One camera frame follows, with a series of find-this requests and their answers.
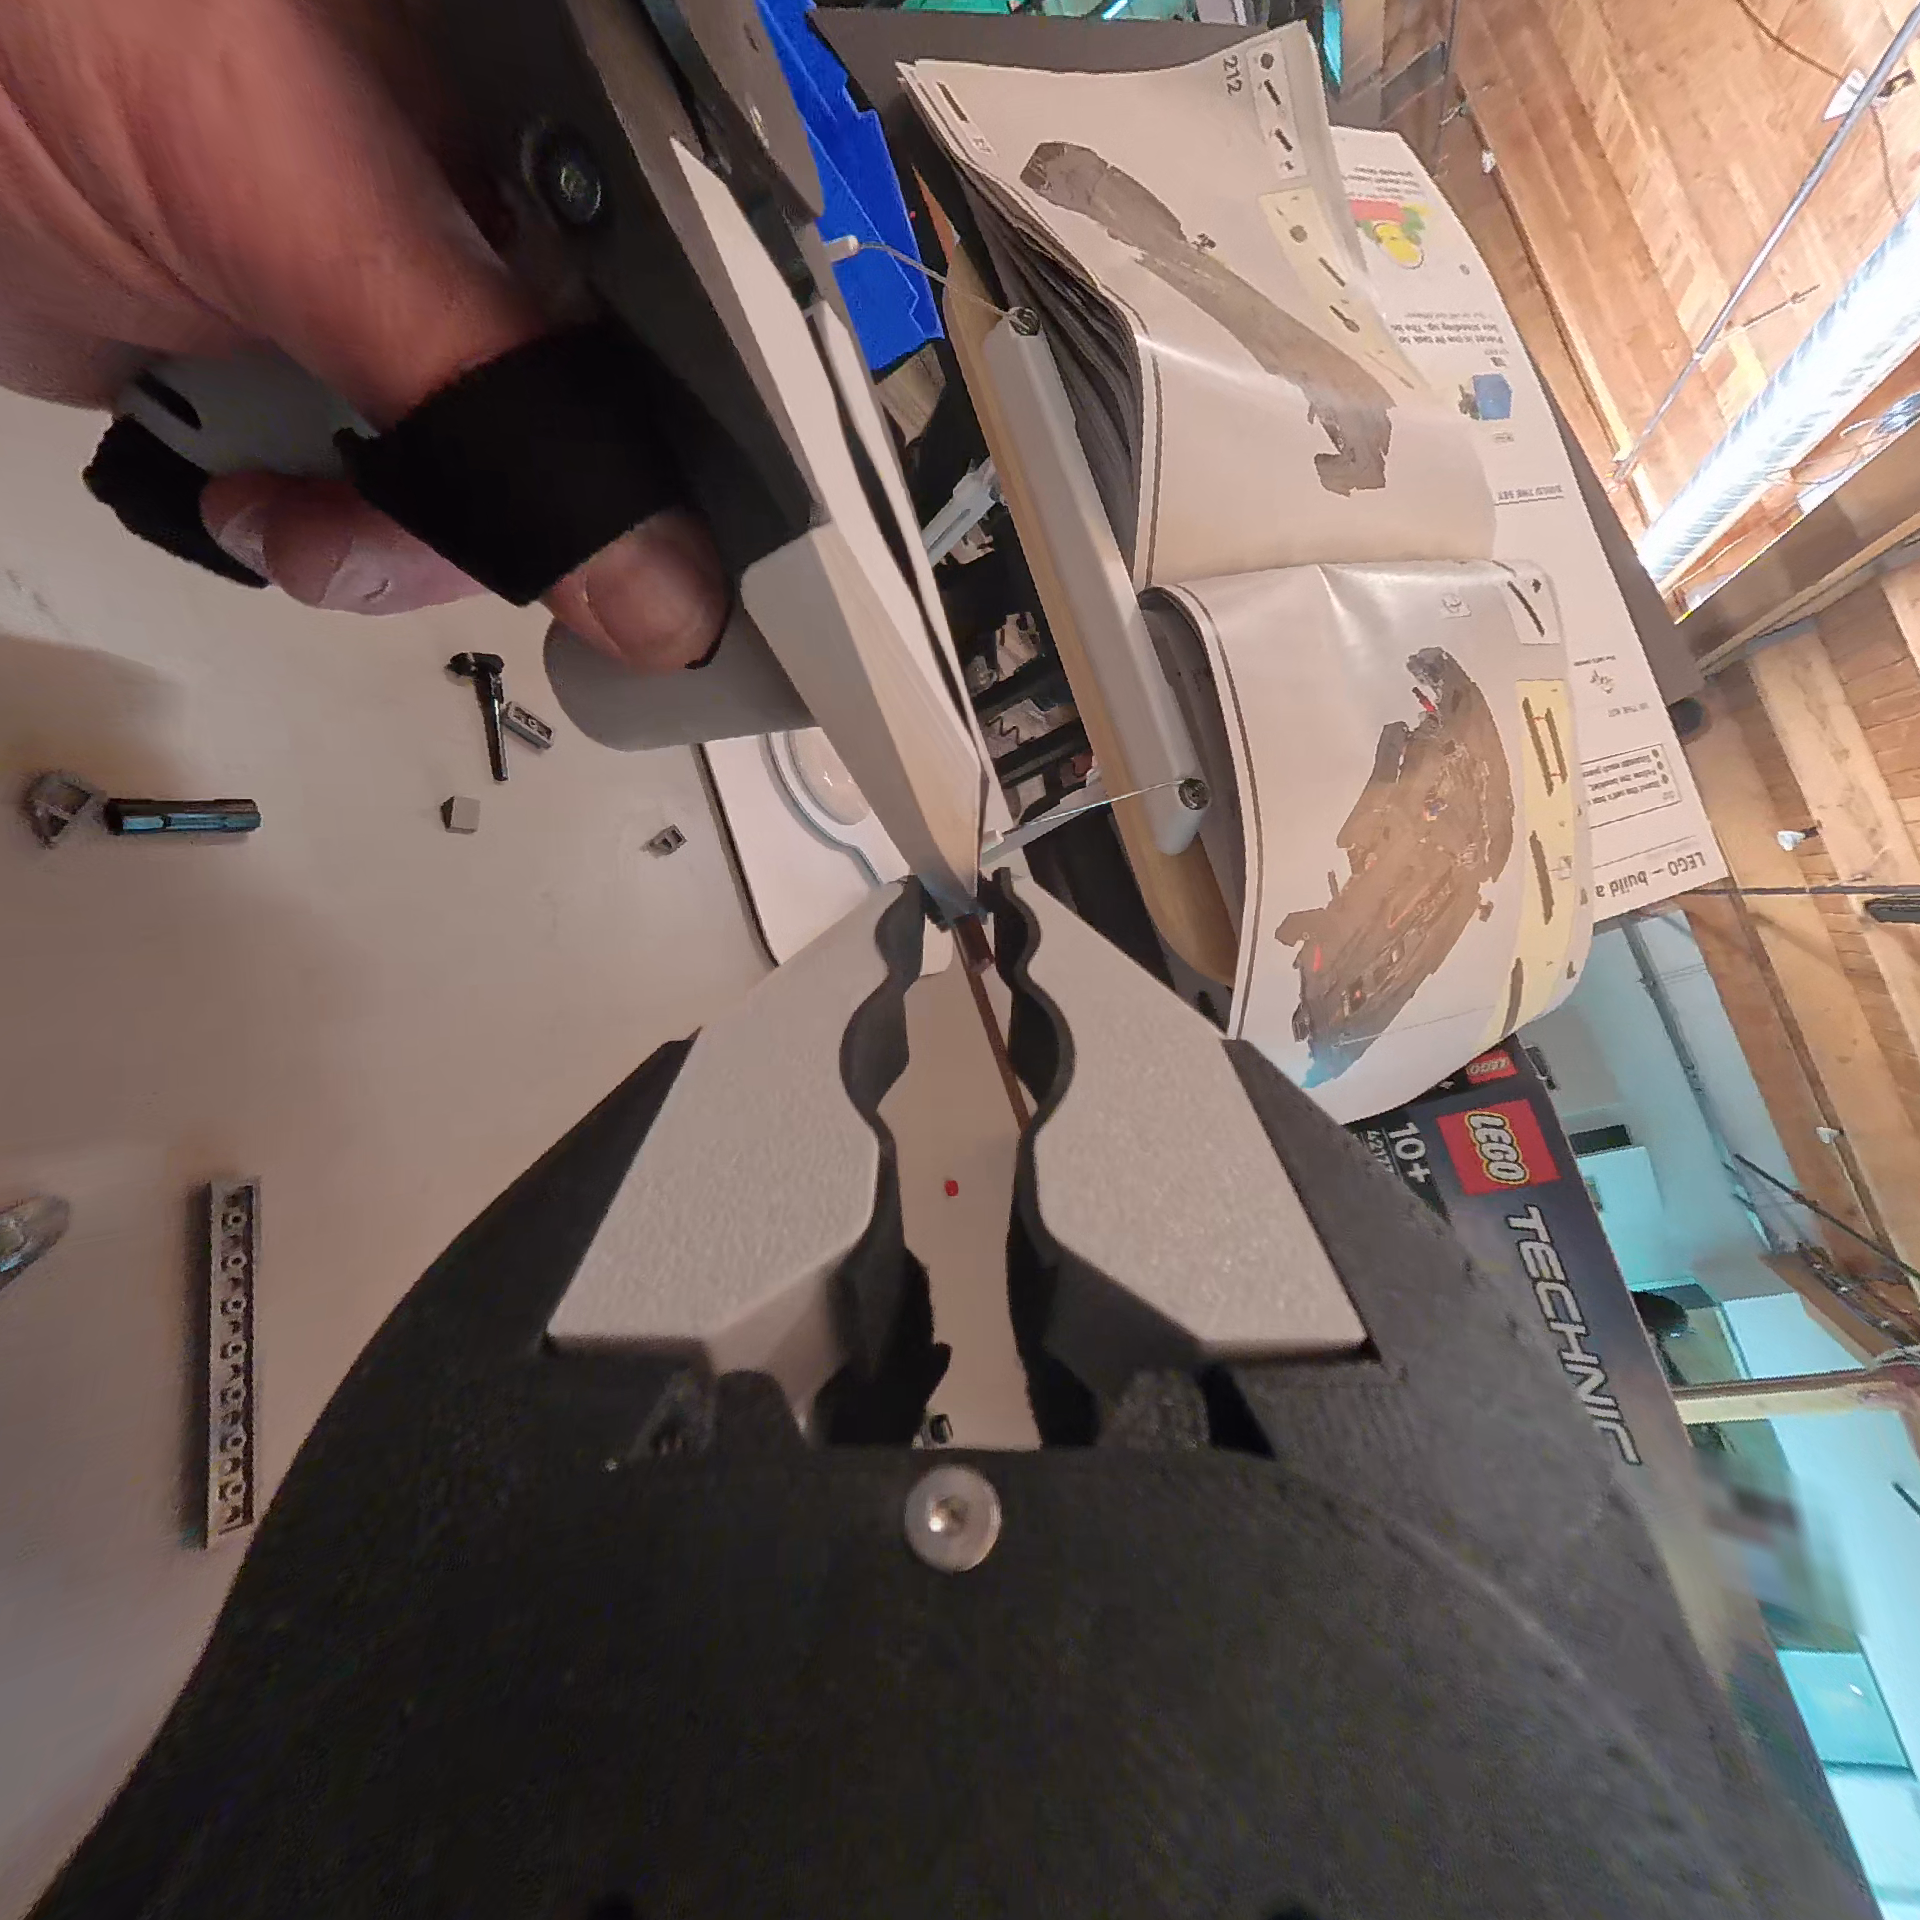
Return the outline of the printed white instruction sheet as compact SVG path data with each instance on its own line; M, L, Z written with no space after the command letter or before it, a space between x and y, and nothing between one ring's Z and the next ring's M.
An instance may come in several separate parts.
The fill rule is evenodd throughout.
M1728 878L1550 392L1463 218L1394 131L1332 131L1373 295L1413 368L1469 424L1495 492L1495 560L1539 561L1570 653L1596 918Z

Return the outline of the black lego axle connector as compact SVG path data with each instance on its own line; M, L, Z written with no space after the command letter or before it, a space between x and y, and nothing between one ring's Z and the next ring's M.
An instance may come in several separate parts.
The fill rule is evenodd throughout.
M487 739L487 763L497 784L510 780L510 748L508 748L508 663L497 653L484 653L484 649L460 649L451 660L443 660L443 672L458 683L467 683L473 698L476 698L476 712L484 723L484 739Z

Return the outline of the long grey studded lego plate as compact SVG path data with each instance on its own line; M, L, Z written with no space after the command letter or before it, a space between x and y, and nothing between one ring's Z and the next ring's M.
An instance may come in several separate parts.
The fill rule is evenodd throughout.
M201 1546L219 1548L257 1519L257 1181L209 1181L202 1226Z

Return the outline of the person's left hand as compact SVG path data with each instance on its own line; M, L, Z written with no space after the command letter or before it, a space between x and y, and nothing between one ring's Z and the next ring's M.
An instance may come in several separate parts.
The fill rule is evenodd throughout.
M5 390L107 411L155 355L273 346L374 427L549 330L448 181L412 2L5 2ZM202 525L316 611L479 595L351 487L229 475ZM733 614L661 514L545 609L636 672Z

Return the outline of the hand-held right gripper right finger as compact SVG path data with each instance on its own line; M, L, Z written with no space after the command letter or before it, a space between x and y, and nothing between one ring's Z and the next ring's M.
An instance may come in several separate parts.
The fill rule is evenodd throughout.
M987 886L1029 1100L1011 1319L1043 1444L1102 1444L1139 1386L1352 1361L1369 1328L1225 1034L1015 871Z

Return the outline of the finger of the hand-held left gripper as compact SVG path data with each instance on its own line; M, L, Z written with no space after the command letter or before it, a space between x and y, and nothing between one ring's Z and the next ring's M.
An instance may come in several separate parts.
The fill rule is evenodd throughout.
M994 761L987 755L987 739L984 739L979 723L972 715L972 698L965 683L965 663L958 657L958 645L955 645L955 633L946 624L946 609L944 609L940 591L934 586L934 566L929 561L929 553L925 553L922 521L917 521L916 499L904 484L893 417L889 417L886 406L880 402L874 382L866 368L860 342L837 306L821 306L821 355L824 355L824 366L829 368L833 392L843 402L846 417L848 417L848 427L846 427L848 445L860 445L862 456L869 460L869 466L874 475L880 492L886 496L886 511L874 511L874 515L880 515L881 530L899 535L899 541L903 541L903 553L904 553L903 576L913 577L913 586L917 591L917 604L922 604L925 624L931 632L931 649L934 649L934 660L940 663L940 679L944 679L946 698L958 709L958 720L965 723L965 732L967 732L967 744L972 748L972 758L979 763L979 786L987 794L994 794L997 792Z
M934 663L934 638L860 479L829 374L837 318L799 306L733 191L680 142L693 232L716 266L716 306L772 422L796 456L806 521L743 571L743 600L848 768L880 828L940 910L969 910L979 888L987 773Z

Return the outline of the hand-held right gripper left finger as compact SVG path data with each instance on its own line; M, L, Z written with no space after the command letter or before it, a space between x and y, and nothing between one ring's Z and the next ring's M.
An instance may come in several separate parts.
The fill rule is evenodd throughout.
M922 886L895 882L693 1039L549 1319L556 1349L766 1375L829 1444L916 1441L934 1314L881 1100L925 935Z

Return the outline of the open instruction book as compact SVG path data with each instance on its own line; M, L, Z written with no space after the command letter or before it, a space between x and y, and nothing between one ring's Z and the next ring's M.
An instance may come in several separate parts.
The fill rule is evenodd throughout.
M1225 712L1227 1034L1335 1120L1558 1006L1592 939L1570 653L1393 332L1304 26L1143 73L899 66L1055 354L1171 672Z

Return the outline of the white book stand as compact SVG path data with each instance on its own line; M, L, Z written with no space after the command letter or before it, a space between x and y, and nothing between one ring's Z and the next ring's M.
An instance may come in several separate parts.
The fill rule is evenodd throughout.
M1227 860L1240 848L1225 712L1204 665L1171 672L1151 611L1130 582L1065 380L1043 322L1015 311L984 245L946 243L946 337L955 386L967 392L1019 556L1040 591L1051 649L1089 735L1127 878L1154 924L1154 946L1199 985L1210 1011L1234 1002L1238 927ZM874 819L833 824L788 780L794 755L762 739L702 750L716 816L756 939L780 965L821 939L874 886Z

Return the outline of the blue plastic bin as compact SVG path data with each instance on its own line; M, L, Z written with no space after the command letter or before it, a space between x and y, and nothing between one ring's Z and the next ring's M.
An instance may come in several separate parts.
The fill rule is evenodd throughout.
M757 14L772 29L821 174L821 238L856 243L856 253L833 266L837 289L869 374L886 375L944 337L899 168L880 115L856 105L852 79L827 35L815 29L815 2L757 2Z

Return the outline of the black lego set box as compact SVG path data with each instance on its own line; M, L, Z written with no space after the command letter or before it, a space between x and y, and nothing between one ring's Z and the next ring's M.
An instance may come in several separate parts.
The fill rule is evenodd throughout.
M1454 1231L1477 1266L1526 1300L1586 1431L1620 1477L1718 1697L1740 1721L1780 1814L1753 1817L1740 1864L1765 1842L1821 1842L1840 1892L1766 1892L1771 1917L1864 1917L1870 1902L1825 1772L1789 1697L1734 1540L1728 1498L1693 1444L1648 1334L1578 1173L1570 1139L1521 1046L1479 1056L1442 1087L1352 1122L1354 1139Z

